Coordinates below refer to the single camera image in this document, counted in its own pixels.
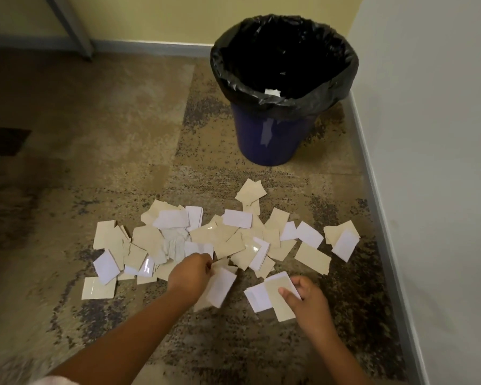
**white wall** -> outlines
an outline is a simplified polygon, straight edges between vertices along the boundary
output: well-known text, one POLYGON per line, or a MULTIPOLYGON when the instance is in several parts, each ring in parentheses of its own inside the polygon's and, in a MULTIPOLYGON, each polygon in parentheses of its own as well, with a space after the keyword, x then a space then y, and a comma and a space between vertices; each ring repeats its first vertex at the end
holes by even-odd
POLYGON ((359 134, 430 384, 481 384, 481 0, 364 0, 359 134))

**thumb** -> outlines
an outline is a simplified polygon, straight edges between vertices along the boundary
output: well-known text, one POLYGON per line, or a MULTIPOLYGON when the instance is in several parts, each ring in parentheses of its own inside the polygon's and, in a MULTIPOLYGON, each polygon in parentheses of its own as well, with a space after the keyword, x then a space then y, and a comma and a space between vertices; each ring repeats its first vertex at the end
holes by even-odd
POLYGON ((297 298, 294 293, 288 291, 284 287, 278 289, 278 293, 280 293, 285 300, 285 302, 289 305, 290 309, 296 313, 297 308, 301 304, 301 300, 297 298))

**patterned carpet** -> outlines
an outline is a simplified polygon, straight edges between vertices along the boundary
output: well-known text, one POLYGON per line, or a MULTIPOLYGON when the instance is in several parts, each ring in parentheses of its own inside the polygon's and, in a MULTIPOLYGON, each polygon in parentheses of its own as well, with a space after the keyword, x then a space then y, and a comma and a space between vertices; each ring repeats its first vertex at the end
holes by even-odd
MULTIPOLYGON (((238 209, 246 178, 273 207, 319 231, 352 219, 362 239, 349 263, 319 277, 293 259, 276 271, 308 275, 325 292, 341 338, 370 376, 406 380, 363 178, 341 104, 316 122, 290 162, 267 168, 236 145, 228 102, 206 59, 0 51, 0 127, 31 130, 0 156, 0 384, 25 383, 74 354, 165 290, 120 281, 111 300, 81 301, 93 276, 96 222, 131 232, 154 198, 200 205, 203 221, 238 209)), ((330 252, 322 243, 319 250, 330 252)), ((220 310, 188 312, 136 383, 325 383, 294 321, 255 314, 239 272, 220 310)))

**pile of paper scraps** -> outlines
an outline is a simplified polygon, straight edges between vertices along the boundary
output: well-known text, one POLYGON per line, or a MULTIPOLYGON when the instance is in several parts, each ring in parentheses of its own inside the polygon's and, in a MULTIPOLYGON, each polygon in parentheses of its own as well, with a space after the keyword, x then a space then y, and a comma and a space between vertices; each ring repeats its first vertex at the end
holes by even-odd
POLYGON ((242 203, 242 211, 226 209, 222 216, 215 215, 205 225, 203 208, 174 206, 155 200, 141 215, 145 226, 136 227, 130 238, 124 226, 115 220, 98 222, 93 248, 104 249, 94 267, 98 277, 84 281, 82 299, 113 298, 116 282, 137 279, 137 284, 168 280, 170 272, 192 253, 208 253, 213 276, 205 292, 194 305, 194 310, 221 307, 230 291, 237 270, 251 269, 264 281, 244 291, 255 312, 273 308, 279 321, 294 318, 294 313, 278 293, 283 286, 299 297, 287 272, 270 277, 276 262, 282 262, 293 249, 296 239, 301 245, 295 260, 323 275, 329 272, 331 258, 317 250, 324 238, 333 246, 332 252, 349 260, 359 241, 353 223, 324 227, 321 233, 301 222, 295 226, 288 221, 289 213, 273 208, 268 221, 260 218, 261 197, 267 192, 261 181, 248 179, 235 199, 242 203))

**hand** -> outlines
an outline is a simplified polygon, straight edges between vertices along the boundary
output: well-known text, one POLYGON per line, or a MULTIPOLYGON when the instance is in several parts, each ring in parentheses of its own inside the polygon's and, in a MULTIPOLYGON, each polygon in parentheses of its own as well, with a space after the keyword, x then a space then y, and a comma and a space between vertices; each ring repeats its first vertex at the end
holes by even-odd
POLYGON ((328 301, 323 292, 309 278, 293 276, 290 278, 302 300, 285 288, 278 289, 283 299, 296 315, 296 320, 312 344, 318 348, 337 337, 331 319, 328 301))
POLYGON ((169 274, 168 292, 178 291, 190 305, 196 304, 212 276, 211 265, 209 254, 195 252, 184 258, 169 274))

